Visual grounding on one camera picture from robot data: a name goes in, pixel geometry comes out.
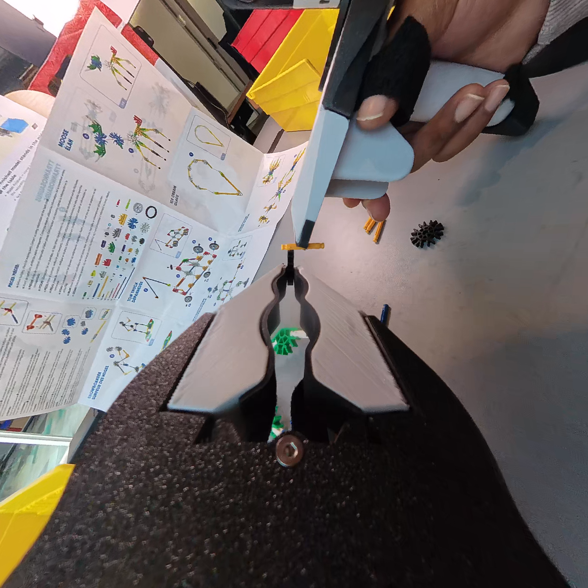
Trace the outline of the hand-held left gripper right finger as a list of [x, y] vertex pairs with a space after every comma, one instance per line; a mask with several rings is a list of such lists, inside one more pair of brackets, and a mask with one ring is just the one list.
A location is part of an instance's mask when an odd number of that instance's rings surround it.
[[303, 378], [294, 390], [294, 430], [328, 442], [346, 424], [409, 410], [368, 317], [303, 268], [294, 269], [300, 325], [308, 336]]

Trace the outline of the yellow bin with red rods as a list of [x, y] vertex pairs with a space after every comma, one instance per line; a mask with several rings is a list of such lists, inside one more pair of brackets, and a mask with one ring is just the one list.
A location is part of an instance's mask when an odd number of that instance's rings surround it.
[[58, 465], [1, 502], [1, 585], [39, 538], [74, 468]]

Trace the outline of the red storage bin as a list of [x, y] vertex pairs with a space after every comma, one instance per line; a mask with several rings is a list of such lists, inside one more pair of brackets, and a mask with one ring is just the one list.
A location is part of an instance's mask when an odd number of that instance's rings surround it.
[[260, 74], [302, 14], [302, 9], [253, 10], [231, 47]]

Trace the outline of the colourful construction toy figure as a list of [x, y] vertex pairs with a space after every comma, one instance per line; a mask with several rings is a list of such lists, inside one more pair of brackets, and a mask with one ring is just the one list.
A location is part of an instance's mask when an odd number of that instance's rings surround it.
[[281, 328], [272, 338], [275, 352], [276, 408], [269, 441], [292, 429], [292, 394], [302, 381], [309, 342], [302, 329]]

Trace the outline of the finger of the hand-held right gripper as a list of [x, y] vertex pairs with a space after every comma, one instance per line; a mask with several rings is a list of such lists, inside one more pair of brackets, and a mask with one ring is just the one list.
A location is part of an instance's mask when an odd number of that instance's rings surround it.
[[307, 248], [339, 158], [349, 119], [318, 109], [291, 201], [296, 245]]

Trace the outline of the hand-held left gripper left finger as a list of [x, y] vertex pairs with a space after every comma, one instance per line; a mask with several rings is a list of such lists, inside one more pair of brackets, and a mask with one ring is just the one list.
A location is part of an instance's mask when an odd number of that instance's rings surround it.
[[286, 269], [277, 265], [213, 315], [172, 388], [169, 411], [228, 420], [240, 440], [268, 441], [276, 408], [269, 327], [279, 323]]

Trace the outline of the person's right hand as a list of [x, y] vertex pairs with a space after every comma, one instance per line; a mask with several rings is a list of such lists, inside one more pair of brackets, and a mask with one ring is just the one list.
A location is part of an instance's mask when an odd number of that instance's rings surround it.
[[[366, 71], [357, 124], [385, 126], [405, 108], [409, 78], [424, 72], [424, 57], [504, 72], [522, 62], [537, 41], [549, 1], [398, 1], [389, 40]], [[503, 79], [460, 88], [427, 123], [399, 129], [411, 145], [411, 173], [429, 161], [445, 162], [486, 128], [509, 92]]]

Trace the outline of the folded paper instruction sheet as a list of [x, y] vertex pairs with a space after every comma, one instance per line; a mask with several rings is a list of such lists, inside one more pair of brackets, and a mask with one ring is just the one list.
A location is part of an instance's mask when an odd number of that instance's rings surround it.
[[253, 281], [306, 144], [222, 127], [95, 8], [1, 238], [1, 420], [107, 410]]

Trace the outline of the yellow bin with dark parts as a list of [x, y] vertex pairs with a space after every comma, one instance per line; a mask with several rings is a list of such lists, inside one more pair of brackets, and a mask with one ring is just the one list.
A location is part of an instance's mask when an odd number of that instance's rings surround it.
[[338, 12], [305, 10], [247, 93], [288, 132], [313, 127]]

